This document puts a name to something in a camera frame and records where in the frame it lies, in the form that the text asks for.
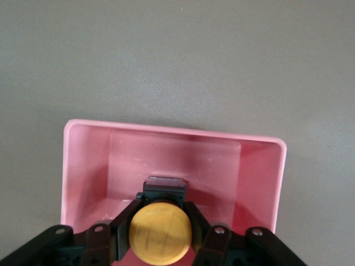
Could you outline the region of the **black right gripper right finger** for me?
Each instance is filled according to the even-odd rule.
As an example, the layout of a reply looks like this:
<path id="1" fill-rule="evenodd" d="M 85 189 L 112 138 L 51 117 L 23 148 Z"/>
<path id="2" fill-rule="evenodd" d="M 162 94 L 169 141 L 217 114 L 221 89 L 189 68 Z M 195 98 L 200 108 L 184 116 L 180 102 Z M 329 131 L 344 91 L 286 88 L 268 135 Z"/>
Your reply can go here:
<path id="1" fill-rule="evenodd" d="M 193 202 L 184 202 L 183 210 L 192 224 L 191 266 L 306 266 L 265 227 L 240 235 L 222 224 L 212 226 Z"/>

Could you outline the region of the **pink plastic bin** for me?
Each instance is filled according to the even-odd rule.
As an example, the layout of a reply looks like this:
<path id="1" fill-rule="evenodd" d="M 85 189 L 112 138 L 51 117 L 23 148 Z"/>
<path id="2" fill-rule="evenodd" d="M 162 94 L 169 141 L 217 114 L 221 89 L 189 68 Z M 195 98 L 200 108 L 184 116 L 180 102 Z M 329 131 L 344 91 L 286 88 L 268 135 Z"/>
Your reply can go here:
<path id="1" fill-rule="evenodd" d="M 71 120 L 60 221 L 80 233 L 112 220 L 154 176 L 183 179 L 186 199 L 212 224 L 275 231 L 286 153 L 276 137 Z"/>

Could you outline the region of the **yellow push button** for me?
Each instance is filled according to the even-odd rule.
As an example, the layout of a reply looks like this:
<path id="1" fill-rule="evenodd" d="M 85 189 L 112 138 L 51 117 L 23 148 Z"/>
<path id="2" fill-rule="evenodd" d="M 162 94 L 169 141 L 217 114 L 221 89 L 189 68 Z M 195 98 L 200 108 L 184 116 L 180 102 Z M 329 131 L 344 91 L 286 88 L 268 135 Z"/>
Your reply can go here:
<path id="1" fill-rule="evenodd" d="M 192 242 L 192 225 L 183 210 L 186 182 L 181 178 L 148 177 L 136 199 L 143 203 L 129 224 L 133 253 L 152 266 L 168 266 L 183 258 Z"/>

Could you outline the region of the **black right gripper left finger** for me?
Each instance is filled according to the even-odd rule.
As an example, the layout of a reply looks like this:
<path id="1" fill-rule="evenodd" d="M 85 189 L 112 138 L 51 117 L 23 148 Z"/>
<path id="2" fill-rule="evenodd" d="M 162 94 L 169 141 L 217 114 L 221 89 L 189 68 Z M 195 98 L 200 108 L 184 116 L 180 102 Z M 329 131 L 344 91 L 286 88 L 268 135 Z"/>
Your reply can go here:
<path id="1" fill-rule="evenodd" d="M 77 234 L 63 224 L 49 227 L 1 259 L 0 266 L 111 266 L 128 251 L 129 222 L 142 206 L 135 199 L 108 224 Z"/>

